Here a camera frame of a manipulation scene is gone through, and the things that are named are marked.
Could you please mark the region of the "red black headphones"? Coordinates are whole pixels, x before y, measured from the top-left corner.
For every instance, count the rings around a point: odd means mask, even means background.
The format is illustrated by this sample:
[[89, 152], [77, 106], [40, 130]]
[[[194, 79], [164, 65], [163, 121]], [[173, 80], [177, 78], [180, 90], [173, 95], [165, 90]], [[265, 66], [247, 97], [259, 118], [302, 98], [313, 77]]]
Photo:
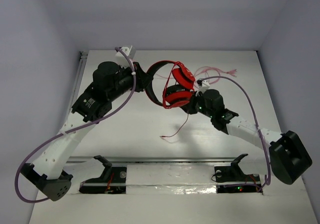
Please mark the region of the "red black headphones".
[[180, 108], [187, 105], [193, 95], [194, 83], [196, 81], [192, 72], [180, 61], [161, 60], [154, 63], [147, 70], [147, 74], [152, 77], [162, 67], [172, 64], [172, 69], [166, 78], [166, 83], [162, 91], [162, 101], [159, 101], [151, 82], [145, 89], [148, 98], [156, 105], [165, 109]]

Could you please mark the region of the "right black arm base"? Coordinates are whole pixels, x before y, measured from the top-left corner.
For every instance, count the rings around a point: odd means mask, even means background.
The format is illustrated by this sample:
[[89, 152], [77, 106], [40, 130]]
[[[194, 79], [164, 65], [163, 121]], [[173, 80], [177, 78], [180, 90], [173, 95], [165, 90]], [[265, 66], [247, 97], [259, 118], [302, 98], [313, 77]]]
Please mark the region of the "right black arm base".
[[241, 154], [230, 165], [216, 166], [211, 180], [218, 194], [263, 193], [260, 177], [244, 174], [239, 163], [248, 154]]

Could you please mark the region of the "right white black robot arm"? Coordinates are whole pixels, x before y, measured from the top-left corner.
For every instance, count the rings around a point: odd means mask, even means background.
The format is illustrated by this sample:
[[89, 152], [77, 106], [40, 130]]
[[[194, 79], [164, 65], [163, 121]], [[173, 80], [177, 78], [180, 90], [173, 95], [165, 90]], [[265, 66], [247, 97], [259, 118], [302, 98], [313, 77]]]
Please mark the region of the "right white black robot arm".
[[225, 108], [223, 97], [215, 89], [193, 94], [182, 107], [187, 114], [202, 114], [218, 131], [244, 140], [263, 150], [262, 157], [241, 154], [231, 167], [231, 176], [238, 181], [249, 174], [275, 176], [282, 183], [293, 184], [313, 161], [300, 137], [293, 131], [278, 132], [261, 128], [238, 113]]

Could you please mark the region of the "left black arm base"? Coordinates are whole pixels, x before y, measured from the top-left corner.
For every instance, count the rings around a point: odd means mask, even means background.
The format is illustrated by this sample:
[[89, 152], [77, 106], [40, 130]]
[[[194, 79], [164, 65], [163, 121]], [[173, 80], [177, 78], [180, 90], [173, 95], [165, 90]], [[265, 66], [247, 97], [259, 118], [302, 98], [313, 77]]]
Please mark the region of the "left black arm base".
[[111, 162], [100, 155], [93, 158], [103, 166], [103, 170], [100, 176], [83, 181], [79, 192], [81, 194], [126, 194], [127, 167], [113, 167]]

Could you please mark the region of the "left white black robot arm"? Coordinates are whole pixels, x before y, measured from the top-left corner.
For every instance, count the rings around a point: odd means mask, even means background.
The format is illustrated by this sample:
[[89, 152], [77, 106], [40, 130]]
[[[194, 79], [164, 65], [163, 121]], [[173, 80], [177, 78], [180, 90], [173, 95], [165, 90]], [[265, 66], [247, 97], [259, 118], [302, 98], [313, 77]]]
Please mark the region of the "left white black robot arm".
[[[70, 189], [73, 175], [64, 166], [84, 137], [100, 122], [122, 110], [135, 92], [143, 92], [153, 77], [138, 62], [122, 67], [113, 61], [100, 63], [92, 82], [72, 105], [59, 132], [32, 151], [22, 161], [15, 175], [14, 188], [25, 203], [58, 201]], [[24, 176], [45, 198], [29, 200], [19, 190]]]

